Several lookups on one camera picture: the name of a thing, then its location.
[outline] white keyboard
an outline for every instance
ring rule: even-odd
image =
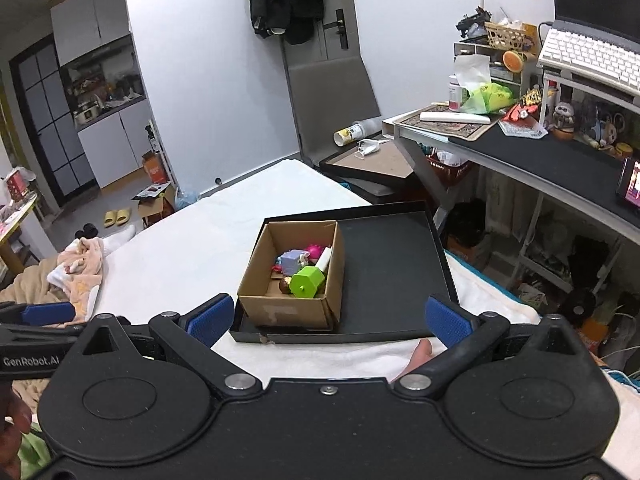
[[[552,28],[540,53],[540,63],[640,96],[640,54],[605,41]]]

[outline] black door handle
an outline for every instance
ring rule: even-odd
[[[322,28],[324,30],[328,30],[329,28],[338,28],[338,36],[340,36],[340,47],[343,50],[349,49],[349,38],[347,38],[347,25],[344,22],[344,11],[342,9],[336,9],[335,11],[336,22],[327,23],[323,25]]]

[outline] bed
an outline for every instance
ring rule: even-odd
[[[313,189],[313,195],[302,190]],[[142,231],[104,261],[95,313],[146,323],[159,312],[184,314],[219,292],[235,297],[264,218],[368,205],[366,201],[296,160],[284,160],[215,193]],[[450,254],[460,304],[475,314],[493,310],[513,323],[537,323],[538,314],[473,272]],[[432,339],[434,353],[444,346]],[[255,345],[227,333],[213,347],[257,376],[395,378],[417,341],[350,345]],[[640,478],[640,410],[615,383],[622,416],[605,459],[630,478]]]

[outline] tablet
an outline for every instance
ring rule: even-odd
[[[625,159],[617,194],[626,202],[640,208],[640,162],[634,158]]]

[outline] blue textured pad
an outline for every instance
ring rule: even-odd
[[[31,326],[45,326],[72,321],[76,316],[74,306],[65,303],[29,305],[22,311],[22,322]]]
[[[230,296],[226,296],[192,319],[187,325],[186,331],[203,345],[211,348],[213,343],[231,328],[233,322],[234,300]]]
[[[451,348],[473,332],[468,320],[434,298],[429,298],[424,307],[424,320],[427,328],[447,348]]]

